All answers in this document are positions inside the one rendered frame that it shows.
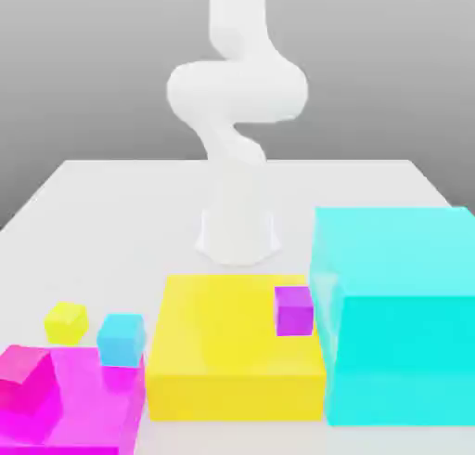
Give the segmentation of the small purple cube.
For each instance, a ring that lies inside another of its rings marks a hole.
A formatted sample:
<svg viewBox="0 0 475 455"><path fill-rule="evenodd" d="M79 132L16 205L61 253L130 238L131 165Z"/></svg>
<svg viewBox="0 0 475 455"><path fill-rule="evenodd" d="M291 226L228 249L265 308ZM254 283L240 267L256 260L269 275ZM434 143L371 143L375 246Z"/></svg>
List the small purple cube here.
<svg viewBox="0 0 475 455"><path fill-rule="evenodd" d="M314 330L314 303L305 285L275 286L277 336L310 336Z"/></svg>

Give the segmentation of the small blue cube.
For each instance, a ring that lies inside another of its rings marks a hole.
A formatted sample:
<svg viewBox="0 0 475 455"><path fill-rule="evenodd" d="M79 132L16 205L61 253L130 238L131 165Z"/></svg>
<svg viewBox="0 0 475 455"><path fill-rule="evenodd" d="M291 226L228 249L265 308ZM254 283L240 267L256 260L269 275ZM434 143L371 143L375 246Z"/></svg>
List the small blue cube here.
<svg viewBox="0 0 475 455"><path fill-rule="evenodd" d="M100 362L107 367L138 368L145 343L145 324L140 314L107 314L96 337Z"/></svg>

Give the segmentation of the small yellow cube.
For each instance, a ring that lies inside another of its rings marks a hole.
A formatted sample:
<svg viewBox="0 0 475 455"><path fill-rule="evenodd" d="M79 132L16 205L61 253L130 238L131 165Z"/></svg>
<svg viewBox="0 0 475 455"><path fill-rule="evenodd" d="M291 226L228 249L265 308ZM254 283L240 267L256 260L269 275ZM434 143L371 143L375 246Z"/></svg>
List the small yellow cube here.
<svg viewBox="0 0 475 455"><path fill-rule="evenodd" d="M46 339L50 344L77 345L89 328L86 306L58 302L46 314L44 325Z"/></svg>

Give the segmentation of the small pink cube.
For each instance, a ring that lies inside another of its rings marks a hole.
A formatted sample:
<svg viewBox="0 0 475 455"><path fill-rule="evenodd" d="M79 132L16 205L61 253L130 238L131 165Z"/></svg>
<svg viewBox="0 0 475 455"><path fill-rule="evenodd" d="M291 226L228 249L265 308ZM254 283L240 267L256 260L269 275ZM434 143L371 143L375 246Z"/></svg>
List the small pink cube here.
<svg viewBox="0 0 475 455"><path fill-rule="evenodd" d="M51 351L9 346L0 354L0 436L39 443L50 435L61 415Z"/></svg>

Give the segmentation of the large yellow box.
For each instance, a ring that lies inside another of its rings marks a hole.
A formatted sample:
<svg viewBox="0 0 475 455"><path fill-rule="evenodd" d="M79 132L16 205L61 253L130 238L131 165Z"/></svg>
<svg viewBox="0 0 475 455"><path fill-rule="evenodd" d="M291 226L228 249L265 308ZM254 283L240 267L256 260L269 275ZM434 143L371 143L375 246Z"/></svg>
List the large yellow box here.
<svg viewBox="0 0 475 455"><path fill-rule="evenodd" d="M153 421L318 421L326 370L318 335L279 336L277 286L303 275L172 274L146 367Z"/></svg>

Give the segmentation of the large cyan box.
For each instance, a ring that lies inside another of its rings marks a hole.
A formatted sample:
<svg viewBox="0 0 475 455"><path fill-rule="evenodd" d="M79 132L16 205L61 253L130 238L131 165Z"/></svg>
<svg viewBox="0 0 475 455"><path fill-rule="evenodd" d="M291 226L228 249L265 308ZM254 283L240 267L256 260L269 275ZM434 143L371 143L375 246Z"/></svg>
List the large cyan box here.
<svg viewBox="0 0 475 455"><path fill-rule="evenodd" d="M475 426L475 214L319 207L309 285L333 426Z"/></svg>

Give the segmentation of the large magenta box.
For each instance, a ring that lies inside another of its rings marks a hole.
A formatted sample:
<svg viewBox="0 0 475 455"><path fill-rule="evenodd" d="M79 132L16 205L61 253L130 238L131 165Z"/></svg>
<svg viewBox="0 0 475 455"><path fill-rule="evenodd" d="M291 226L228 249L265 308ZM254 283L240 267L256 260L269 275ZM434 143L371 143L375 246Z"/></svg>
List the large magenta box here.
<svg viewBox="0 0 475 455"><path fill-rule="evenodd" d="M39 443L0 435L0 455L134 455L145 402L145 368L103 366L95 347L51 351L62 415Z"/></svg>

